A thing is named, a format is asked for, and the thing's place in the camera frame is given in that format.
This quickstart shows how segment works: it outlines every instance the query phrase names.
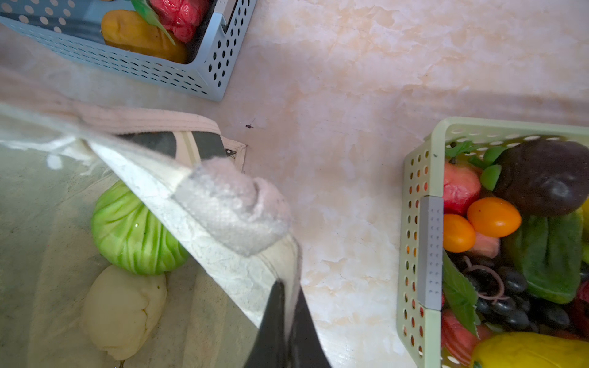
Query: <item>marble surface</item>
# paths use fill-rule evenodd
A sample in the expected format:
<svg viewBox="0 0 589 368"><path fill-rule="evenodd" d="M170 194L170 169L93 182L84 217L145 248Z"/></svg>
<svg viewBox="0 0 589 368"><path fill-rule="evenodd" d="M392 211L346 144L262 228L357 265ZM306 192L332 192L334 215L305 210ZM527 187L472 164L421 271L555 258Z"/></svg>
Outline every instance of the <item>marble surface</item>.
<svg viewBox="0 0 589 368"><path fill-rule="evenodd" d="M217 121L292 205L333 367L413 367L395 332L403 156L453 115L589 127L588 17L578 0L259 0L220 103L4 27L0 65L83 101Z"/></svg>

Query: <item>green plastic basket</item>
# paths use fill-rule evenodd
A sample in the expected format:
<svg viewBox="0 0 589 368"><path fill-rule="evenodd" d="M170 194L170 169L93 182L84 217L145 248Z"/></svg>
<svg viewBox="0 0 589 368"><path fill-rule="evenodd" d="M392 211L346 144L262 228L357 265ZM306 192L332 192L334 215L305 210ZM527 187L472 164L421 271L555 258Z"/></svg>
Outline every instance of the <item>green plastic basket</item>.
<svg viewBox="0 0 589 368"><path fill-rule="evenodd" d="M589 147L589 128L519 121L453 117L442 120L425 142L405 157L397 332L419 368L462 367L440 350L444 149L471 140L513 147L540 136Z"/></svg>

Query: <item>grape stem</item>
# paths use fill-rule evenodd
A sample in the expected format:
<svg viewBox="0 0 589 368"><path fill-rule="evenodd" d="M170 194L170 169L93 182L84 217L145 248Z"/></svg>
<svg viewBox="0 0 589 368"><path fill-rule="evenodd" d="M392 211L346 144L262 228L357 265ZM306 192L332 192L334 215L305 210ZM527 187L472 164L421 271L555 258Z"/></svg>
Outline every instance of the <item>grape stem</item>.
<svg viewBox="0 0 589 368"><path fill-rule="evenodd" d="M497 300L505 300L508 298L508 297L504 296L505 284L503 283L503 280L501 280L501 278L497 272L493 271L493 269L490 267L482 266L480 264L476 264L473 266L470 258L468 258L467 256L464 256L464 262L466 262L467 267L464 271L462 271L463 274L467 274L467 273L473 272L475 270L483 270L483 271L486 271L487 273L489 273L491 276L493 276L493 278L496 279L497 283L499 284L499 291L497 292L497 294L495 294L493 296L489 296L486 293L478 293L479 298L485 299L485 300L492 300L493 304L497 303Z"/></svg>

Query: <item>green pepper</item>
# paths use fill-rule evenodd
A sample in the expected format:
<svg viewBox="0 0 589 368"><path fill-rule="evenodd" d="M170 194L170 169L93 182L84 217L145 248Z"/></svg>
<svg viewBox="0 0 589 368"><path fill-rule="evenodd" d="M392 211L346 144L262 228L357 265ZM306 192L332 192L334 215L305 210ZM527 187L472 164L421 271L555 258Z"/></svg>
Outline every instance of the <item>green pepper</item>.
<svg viewBox="0 0 589 368"><path fill-rule="evenodd" d="M503 151L487 170L492 168L481 176L483 185L521 214L566 215L589 195L589 148L577 142L523 142Z"/></svg>
<svg viewBox="0 0 589 368"><path fill-rule="evenodd" d="M502 248L528 281L528 291L558 304L573 300L581 283L581 211L557 217L523 216Z"/></svg>

